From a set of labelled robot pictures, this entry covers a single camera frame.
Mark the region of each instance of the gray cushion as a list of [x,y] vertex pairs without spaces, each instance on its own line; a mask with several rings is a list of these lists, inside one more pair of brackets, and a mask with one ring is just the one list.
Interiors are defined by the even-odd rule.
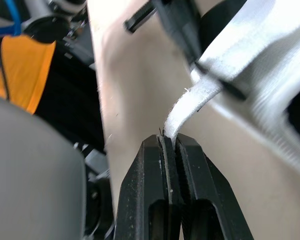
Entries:
[[0,240],[80,240],[85,207],[81,154],[0,99]]

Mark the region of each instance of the blue cable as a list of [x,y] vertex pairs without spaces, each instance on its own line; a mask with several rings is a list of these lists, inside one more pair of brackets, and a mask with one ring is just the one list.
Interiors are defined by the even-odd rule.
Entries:
[[15,0],[5,0],[5,3],[9,8],[14,25],[0,27],[0,37],[4,37],[6,35],[19,36],[21,34],[21,18],[15,4]]
[[21,19],[14,0],[5,0],[14,21],[14,36],[21,34]]

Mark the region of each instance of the white velcro strap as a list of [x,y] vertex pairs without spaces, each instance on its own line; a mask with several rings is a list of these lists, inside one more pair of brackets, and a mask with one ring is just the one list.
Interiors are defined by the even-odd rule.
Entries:
[[232,81],[268,46],[299,27],[300,0],[247,0],[203,53],[199,63],[208,74],[174,105],[164,124],[165,135],[174,144],[184,122],[220,92],[217,78]]

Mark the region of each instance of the beige surface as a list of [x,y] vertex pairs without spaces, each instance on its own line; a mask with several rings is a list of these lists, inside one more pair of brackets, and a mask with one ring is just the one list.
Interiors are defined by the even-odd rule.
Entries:
[[[141,142],[159,132],[175,101],[191,85],[186,62],[158,17],[130,35],[122,23],[143,2],[117,1],[88,2],[115,208]],[[201,10],[213,2],[200,0]],[[255,239],[300,240],[300,176],[266,144],[211,105],[181,132],[195,138],[226,176]]]

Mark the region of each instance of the orange fabric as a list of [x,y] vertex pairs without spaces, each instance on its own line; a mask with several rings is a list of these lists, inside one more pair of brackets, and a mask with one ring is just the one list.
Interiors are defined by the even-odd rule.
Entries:
[[[33,114],[45,88],[56,43],[42,44],[27,36],[5,37],[2,62],[10,102]],[[0,97],[6,98],[0,70]]]

